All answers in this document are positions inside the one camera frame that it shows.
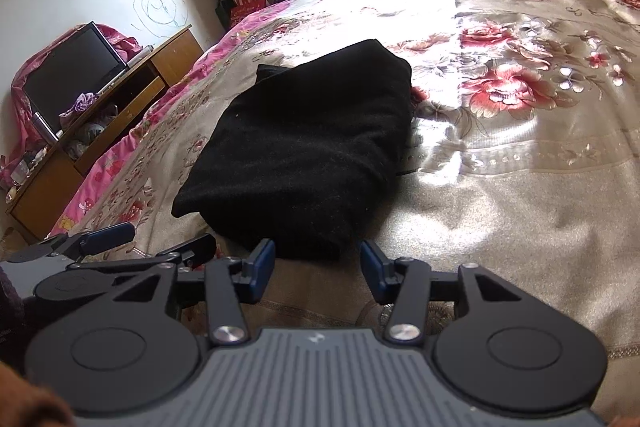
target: circular black disc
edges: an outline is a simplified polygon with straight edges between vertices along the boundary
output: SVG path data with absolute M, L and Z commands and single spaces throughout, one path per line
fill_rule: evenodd
M 514 413 L 551 413 L 589 403 L 604 377 L 597 338 L 539 303 L 485 303 L 451 323 L 434 346 L 442 375 L 463 394 Z
M 112 289 L 112 283 L 113 277 L 95 270 L 63 271 L 42 280 L 34 295 L 49 302 L 82 301 Z
M 179 387 L 198 365 L 194 336 L 167 315 L 127 303 L 126 313 L 73 315 L 42 330 L 25 357 L 27 377 L 76 413 L 122 413 Z

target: red bag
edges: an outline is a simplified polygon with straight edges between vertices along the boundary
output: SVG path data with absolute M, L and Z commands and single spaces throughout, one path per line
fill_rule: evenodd
M 267 6 L 267 0 L 236 0 L 237 6 L 231 9 L 230 27 L 233 28 L 250 13 Z

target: purple cloth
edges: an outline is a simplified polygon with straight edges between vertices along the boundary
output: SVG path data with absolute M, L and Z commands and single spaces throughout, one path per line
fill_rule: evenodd
M 89 109 L 89 106 L 96 100 L 98 100 L 98 95 L 93 92 L 84 92 L 78 96 L 74 105 L 60 115 L 60 127 L 62 127 L 62 130 L 66 131 L 76 118 Z

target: ribbed gray surface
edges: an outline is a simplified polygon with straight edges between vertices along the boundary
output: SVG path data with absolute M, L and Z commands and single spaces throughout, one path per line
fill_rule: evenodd
M 370 330 L 264 330 L 213 353 L 178 396 L 148 412 L 81 427 L 599 427 L 588 411 L 526 421 L 469 407 L 416 351 Z

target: robotic arm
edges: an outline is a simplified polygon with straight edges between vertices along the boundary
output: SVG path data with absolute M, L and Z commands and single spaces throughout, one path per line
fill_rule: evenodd
M 205 235 L 154 258 L 76 263 L 130 241 L 132 230 L 119 227 L 0 263 L 15 290 L 3 282 L 5 296 L 25 311 L 21 338 L 33 337 L 20 361 L 26 378 L 61 396 L 79 426 L 604 425 L 589 409 L 607 365 L 596 336 L 477 264 L 437 272 L 365 241 L 372 295 L 394 304 L 382 336 L 263 328 L 252 339 L 240 303 L 261 298 L 273 241 L 243 260 L 213 259 L 215 239 Z M 199 301 L 202 337 L 176 320 Z M 455 305 L 456 320 L 438 335 L 424 332 L 429 301 Z

